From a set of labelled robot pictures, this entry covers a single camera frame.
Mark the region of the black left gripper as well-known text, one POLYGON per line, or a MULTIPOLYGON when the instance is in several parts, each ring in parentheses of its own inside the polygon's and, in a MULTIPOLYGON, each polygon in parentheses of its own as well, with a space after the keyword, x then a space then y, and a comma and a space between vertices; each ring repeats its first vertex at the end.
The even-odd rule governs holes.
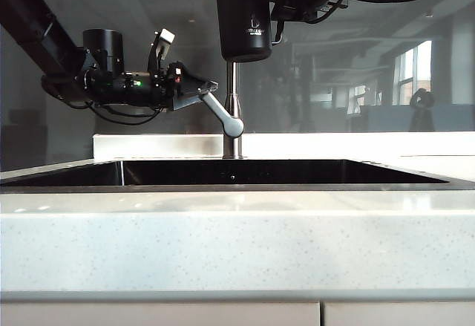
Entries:
POLYGON ((218 83, 186 74, 184 65, 169 65, 154 72, 124 74, 124 103, 136 107, 177 111, 202 102, 200 95, 218 89, 218 83))

